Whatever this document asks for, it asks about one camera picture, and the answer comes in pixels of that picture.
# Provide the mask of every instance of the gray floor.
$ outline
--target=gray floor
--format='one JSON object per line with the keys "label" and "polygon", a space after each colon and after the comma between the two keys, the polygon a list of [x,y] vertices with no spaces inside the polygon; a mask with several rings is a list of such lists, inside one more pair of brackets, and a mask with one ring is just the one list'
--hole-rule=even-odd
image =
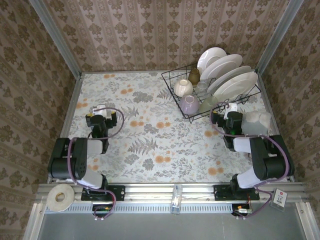
{"label": "gray floor", "polygon": [[122,214],[95,221],[91,214],[46,214],[41,240],[304,240],[297,209],[268,206],[236,220],[231,214]]}

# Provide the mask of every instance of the floral tablecloth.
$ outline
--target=floral tablecloth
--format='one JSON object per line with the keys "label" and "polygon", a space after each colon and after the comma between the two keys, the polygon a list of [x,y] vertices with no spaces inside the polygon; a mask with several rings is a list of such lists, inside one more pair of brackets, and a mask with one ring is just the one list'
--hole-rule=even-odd
{"label": "floral tablecloth", "polygon": [[[208,117],[183,120],[161,72],[85,74],[69,137],[86,137],[85,115],[106,104],[123,111],[122,131],[109,139],[106,154],[88,156],[88,167],[113,183],[228,182],[251,165],[247,153],[232,152]],[[265,111],[260,93],[238,106]],[[109,130],[114,133],[121,125]]]}

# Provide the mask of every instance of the patterned wall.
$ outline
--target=patterned wall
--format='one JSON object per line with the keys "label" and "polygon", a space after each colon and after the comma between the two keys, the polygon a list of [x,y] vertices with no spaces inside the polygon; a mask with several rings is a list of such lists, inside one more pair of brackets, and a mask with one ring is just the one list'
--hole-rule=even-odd
{"label": "patterned wall", "polygon": [[262,79],[320,225],[320,1],[304,1]]}
{"label": "patterned wall", "polygon": [[166,70],[210,47],[255,67],[289,0],[45,0],[82,71]]}
{"label": "patterned wall", "polygon": [[20,239],[74,87],[27,0],[0,1],[0,239]]}

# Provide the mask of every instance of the purple bowl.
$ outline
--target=purple bowl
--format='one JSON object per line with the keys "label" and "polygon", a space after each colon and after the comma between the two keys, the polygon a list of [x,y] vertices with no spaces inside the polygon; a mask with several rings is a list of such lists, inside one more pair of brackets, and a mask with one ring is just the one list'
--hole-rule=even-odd
{"label": "purple bowl", "polygon": [[183,96],[180,100],[180,108],[184,114],[195,114],[199,110],[199,101],[191,95]]}

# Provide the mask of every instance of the clear plastic bottle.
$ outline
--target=clear plastic bottle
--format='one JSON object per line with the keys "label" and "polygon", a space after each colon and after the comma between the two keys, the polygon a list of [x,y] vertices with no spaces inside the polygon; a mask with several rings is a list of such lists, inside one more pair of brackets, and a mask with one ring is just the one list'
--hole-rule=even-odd
{"label": "clear plastic bottle", "polygon": [[170,205],[170,213],[172,214],[180,214],[182,189],[183,186],[181,184],[175,184],[173,186],[172,201]]}

